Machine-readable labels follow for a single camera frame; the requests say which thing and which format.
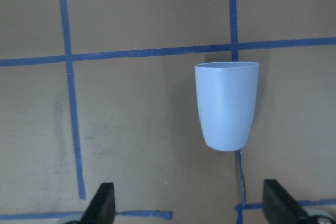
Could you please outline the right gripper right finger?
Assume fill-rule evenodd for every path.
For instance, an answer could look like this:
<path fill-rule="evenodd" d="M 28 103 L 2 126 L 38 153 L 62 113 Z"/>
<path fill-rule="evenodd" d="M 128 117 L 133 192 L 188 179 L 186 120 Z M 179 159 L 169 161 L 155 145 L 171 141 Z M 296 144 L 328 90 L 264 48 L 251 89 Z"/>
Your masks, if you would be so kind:
<path fill-rule="evenodd" d="M 265 179 L 262 188 L 263 214 L 268 223 L 307 223 L 307 212 L 277 180 Z"/>

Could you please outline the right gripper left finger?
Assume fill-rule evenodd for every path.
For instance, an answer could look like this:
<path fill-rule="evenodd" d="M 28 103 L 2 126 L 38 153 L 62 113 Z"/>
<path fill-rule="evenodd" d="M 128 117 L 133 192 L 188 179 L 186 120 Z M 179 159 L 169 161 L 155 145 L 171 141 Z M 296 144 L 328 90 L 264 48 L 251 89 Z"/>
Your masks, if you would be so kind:
<path fill-rule="evenodd" d="M 116 216 L 115 203 L 114 183 L 102 183 L 81 217 L 80 223 L 113 224 Z"/>

